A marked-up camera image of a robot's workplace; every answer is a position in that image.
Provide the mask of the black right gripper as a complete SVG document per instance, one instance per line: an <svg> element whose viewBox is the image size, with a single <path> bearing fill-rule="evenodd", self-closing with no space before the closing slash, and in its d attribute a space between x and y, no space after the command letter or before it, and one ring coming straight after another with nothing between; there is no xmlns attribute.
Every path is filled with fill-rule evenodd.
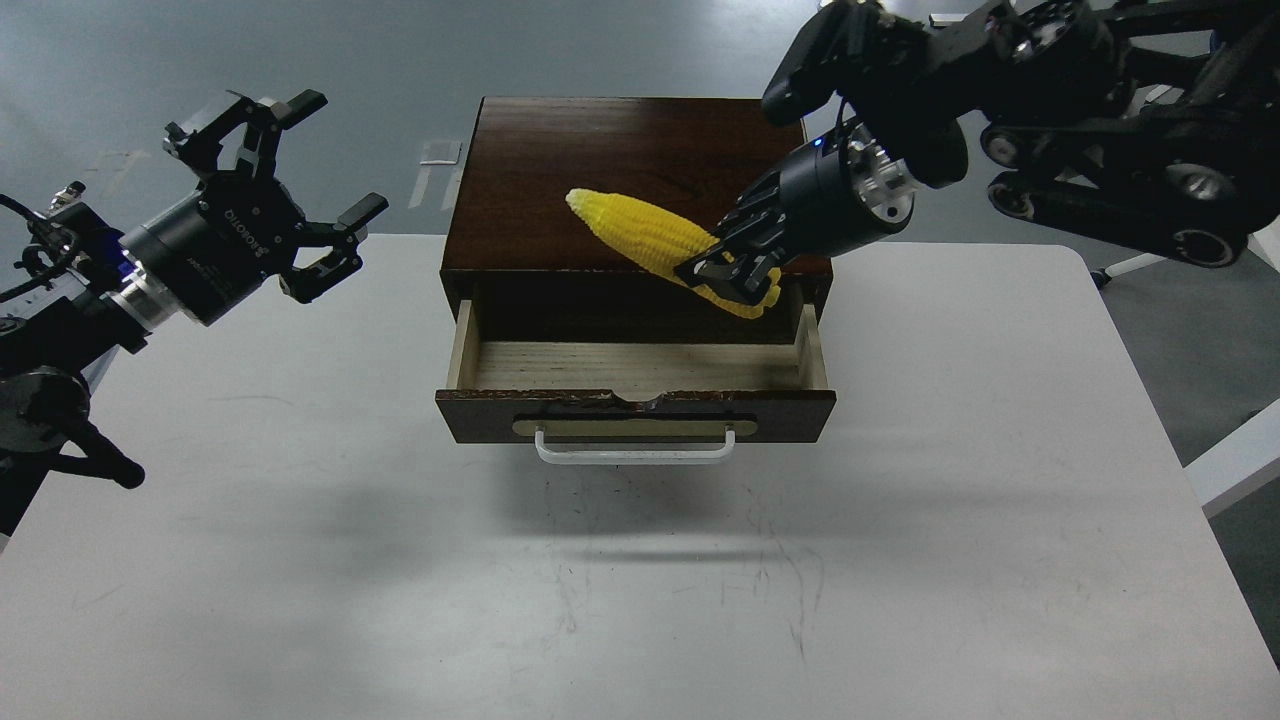
<svg viewBox="0 0 1280 720"><path fill-rule="evenodd" d="M709 249L676 265L686 286L739 306L773 306L780 266L801 255L836 258L902 231L916 181L860 120L797 146L712 231Z"/></svg>

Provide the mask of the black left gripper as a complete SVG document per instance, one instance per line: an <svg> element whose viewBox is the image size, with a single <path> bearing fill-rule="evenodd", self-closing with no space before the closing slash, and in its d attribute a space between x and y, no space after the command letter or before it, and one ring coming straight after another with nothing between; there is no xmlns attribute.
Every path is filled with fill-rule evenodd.
<svg viewBox="0 0 1280 720"><path fill-rule="evenodd" d="M310 304L364 266L360 243L369 223L389 208L369 193L333 223L306 215L275 177L284 132L321 108L328 97L305 90L288 101L236 100L210 119L191 117L165 126L164 151L192 170L193 192L124 233L122 247L159 281L193 320L211 325L278 274L283 293ZM219 165L224 142L242 129L233 168ZM288 249L285 259L285 247ZM326 252L296 266L301 249Z"/></svg>

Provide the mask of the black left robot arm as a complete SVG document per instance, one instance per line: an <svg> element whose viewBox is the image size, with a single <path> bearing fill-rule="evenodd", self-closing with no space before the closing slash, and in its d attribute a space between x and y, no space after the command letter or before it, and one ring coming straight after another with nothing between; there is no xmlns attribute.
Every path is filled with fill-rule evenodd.
<svg viewBox="0 0 1280 720"><path fill-rule="evenodd" d="M276 178L282 136L326 105L307 88L287 101L236 95L205 123L170 123L164 150L196 177L195 190L122 232L69 183L36 211L3 206L29 238L15 260L26 278L3 302L47 291L35 313L3 313L3 538L14 534L50 471L133 489L145 469L92 421L91 369L115 350L140 352L169 318L211 325L276 278L310 304L358 272L369 222L388 208L370 193L334 222L311 222Z"/></svg>

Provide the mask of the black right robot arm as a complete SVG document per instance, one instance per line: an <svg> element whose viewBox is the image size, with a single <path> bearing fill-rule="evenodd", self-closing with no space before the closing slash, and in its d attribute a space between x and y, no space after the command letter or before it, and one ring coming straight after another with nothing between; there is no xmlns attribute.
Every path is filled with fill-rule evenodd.
<svg viewBox="0 0 1280 720"><path fill-rule="evenodd" d="M753 305L795 258L902 231L914 193L968 170L980 111L1005 217L1196 266L1226 266L1277 219L1275 1L987 1L932 31L835 1L794 38L762 109L788 126L833 96L835 127L739 197L676 266Z"/></svg>

